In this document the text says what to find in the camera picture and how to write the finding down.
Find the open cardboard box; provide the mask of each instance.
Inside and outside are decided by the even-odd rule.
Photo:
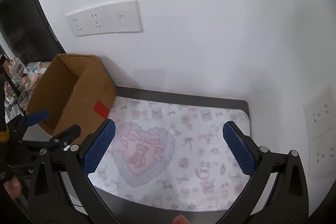
[[[29,114],[46,109],[49,118],[39,126],[51,137],[77,124],[82,143],[107,117],[117,89],[94,55],[59,54],[39,80],[31,96]]]

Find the black blind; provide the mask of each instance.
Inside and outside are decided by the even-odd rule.
[[[13,53],[25,64],[65,53],[39,0],[0,0],[0,27]]]

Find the white mat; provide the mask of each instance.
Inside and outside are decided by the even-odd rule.
[[[233,120],[250,135],[242,110],[117,97],[109,118],[115,138],[89,174],[104,191],[159,208],[215,211],[228,209],[248,182],[221,132]]]

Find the hand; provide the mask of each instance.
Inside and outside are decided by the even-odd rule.
[[[12,199],[16,199],[21,195],[22,186],[16,177],[13,177],[12,179],[4,182],[3,186]]]
[[[174,218],[173,224],[190,224],[187,218],[185,218],[183,215],[179,215]]]

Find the blue textured pad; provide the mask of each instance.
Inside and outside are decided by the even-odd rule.
[[[83,172],[94,173],[116,134],[116,124],[109,121],[84,156]]]
[[[34,114],[27,116],[26,125],[31,127],[37,124],[38,122],[41,122],[48,118],[49,118],[49,112],[45,109],[40,112],[36,112]]]
[[[242,172],[245,175],[252,176],[255,171],[254,157],[228,122],[223,126],[223,138],[238,162]]]

